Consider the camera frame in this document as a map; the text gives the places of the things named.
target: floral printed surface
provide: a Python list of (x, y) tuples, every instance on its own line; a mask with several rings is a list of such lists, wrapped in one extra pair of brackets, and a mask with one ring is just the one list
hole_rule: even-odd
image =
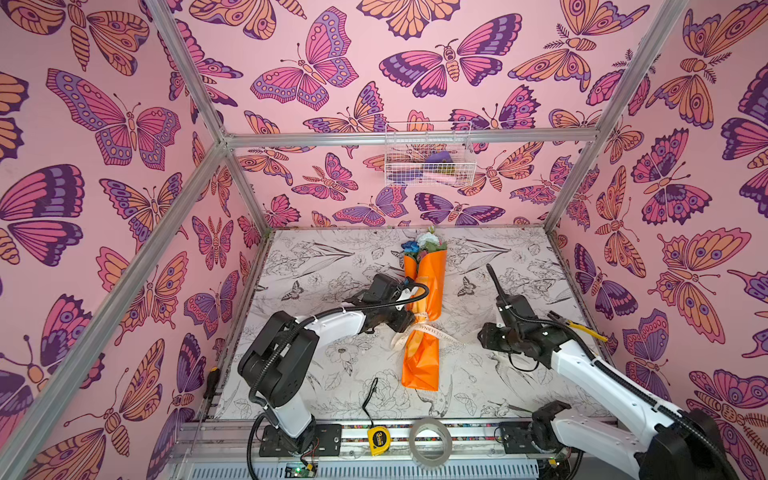
[[(495, 321), (496, 291), (485, 270), (491, 263), (504, 288), (522, 293), (536, 313), (554, 310), (582, 323), (563, 270), (539, 228), (439, 229), (449, 242), (442, 317), (432, 323), (461, 343), (440, 342), (440, 390), (424, 392), (400, 384), (402, 351), (392, 351), (394, 332), (379, 326), (372, 335), (339, 339), (314, 359), (300, 390), (319, 419), (362, 419), (360, 409), (378, 377), (368, 406), (375, 418), (407, 419), (528, 416), (552, 399), (571, 403), (587, 415), (609, 415), (586, 393), (540, 366), (514, 370), (507, 358), (484, 350), (477, 332)], [(237, 365), (266, 320), (276, 311), (319, 312), (366, 288), (377, 273), (402, 275), (401, 243), (417, 230), (281, 230), (270, 255), (237, 347)], [(533, 362), (512, 356), (515, 365)], [(248, 387), (234, 370), (224, 386), (219, 419), (249, 419), (259, 407), (248, 402)]]

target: enclosure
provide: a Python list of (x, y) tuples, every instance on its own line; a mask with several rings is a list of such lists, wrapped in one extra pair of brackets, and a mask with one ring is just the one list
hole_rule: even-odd
[[(301, 389), (344, 424), (345, 465), (369, 454), (374, 378), (399, 443), (373, 468), (409, 468), (426, 416), (453, 465), (490, 468), (535, 465), (495, 427), (552, 399), (615, 422), (480, 347), (490, 263), (765, 479), (768, 0), (0, 6), (0, 478), (242, 464), (260, 407), (231, 366), (266, 319), (402, 277), (401, 244), (434, 227), (438, 391), (402, 386), (385, 326), (316, 352)], [(334, 475), (417, 475), (392, 472)]]

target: white flower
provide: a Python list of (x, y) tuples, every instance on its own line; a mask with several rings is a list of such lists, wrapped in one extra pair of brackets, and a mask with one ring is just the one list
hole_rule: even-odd
[(440, 244), (440, 239), (435, 235), (434, 233), (423, 233), (419, 236), (419, 238), (416, 239), (416, 243), (419, 244), (419, 248), (424, 248), (424, 246), (428, 243), (434, 243), (435, 245)]

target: tape measure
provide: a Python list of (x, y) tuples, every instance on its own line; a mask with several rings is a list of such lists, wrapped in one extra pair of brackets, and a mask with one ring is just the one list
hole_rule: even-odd
[(392, 443), (392, 436), (384, 426), (368, 429), (368, 443), (371, 445), (371, 455), (377, 456), (386, 452)]

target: white wire basket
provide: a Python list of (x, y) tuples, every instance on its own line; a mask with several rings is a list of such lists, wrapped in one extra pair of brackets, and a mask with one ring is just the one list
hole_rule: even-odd
[(472, 183), (477, 167), (472, 131), (452, 131), (449, 121), (431, 123), (445, 124), (445, 130), (423, 130), (423, 122), (387, 124), (385, 185), (466, 187)]

